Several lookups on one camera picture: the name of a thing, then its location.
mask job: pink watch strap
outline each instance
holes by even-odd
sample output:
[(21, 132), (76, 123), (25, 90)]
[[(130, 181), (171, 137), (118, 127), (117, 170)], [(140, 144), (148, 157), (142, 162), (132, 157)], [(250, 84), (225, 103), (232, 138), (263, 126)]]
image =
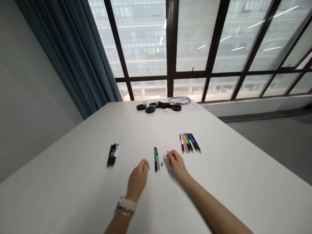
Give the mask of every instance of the pink watch strap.
[(118, 207), (124, 208), (126, 211), (135, 212), (137, 209), (137, 204), (131, 200), (121, 197), (118, 203)]

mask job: white wall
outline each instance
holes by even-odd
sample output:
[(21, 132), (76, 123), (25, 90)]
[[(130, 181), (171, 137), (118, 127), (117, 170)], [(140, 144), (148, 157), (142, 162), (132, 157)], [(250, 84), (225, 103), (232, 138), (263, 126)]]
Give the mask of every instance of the white wall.
[(12, 0), (0, 5), (0, 182), (83, 121)]
[(216, 117), (221, 117), (297, 109), (302, 108), (311, 102), (312, 95), (309, 94), (289, 97), (209, 103), (202, 104), (202, 106)]

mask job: curtain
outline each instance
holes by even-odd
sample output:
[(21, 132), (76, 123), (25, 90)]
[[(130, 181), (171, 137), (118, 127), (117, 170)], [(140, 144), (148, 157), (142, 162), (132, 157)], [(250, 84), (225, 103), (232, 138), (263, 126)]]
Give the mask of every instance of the curtain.
[(122, 101), (87, 0), (16, 0), (84, 119)]

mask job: hand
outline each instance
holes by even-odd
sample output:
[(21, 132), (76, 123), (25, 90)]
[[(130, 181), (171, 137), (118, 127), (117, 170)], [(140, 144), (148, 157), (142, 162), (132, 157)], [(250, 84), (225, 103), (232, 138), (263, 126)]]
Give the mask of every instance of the hand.
[(149, 168), (149, 162), (146, 159), (142, 159), (140, 164), (133, 169), (128, 180), (128, 190), (125, 199), (131, 199), (135, 203), (138, 202), (146, 185)]
[(181, 180), (183, 184), (191, 177), (185, 167), (183, 158), (178, 154), (177, 151), (171, 150), (168, 154), (171, 161), (171, 167), (175, 172), (176, 176)]

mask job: gray floor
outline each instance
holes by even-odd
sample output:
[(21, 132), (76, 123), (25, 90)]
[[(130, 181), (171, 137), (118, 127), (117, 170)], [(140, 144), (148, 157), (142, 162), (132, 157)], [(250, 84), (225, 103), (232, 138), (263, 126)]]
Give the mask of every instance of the gray floor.
[(312, 114), (227, 125), (312, 185)]

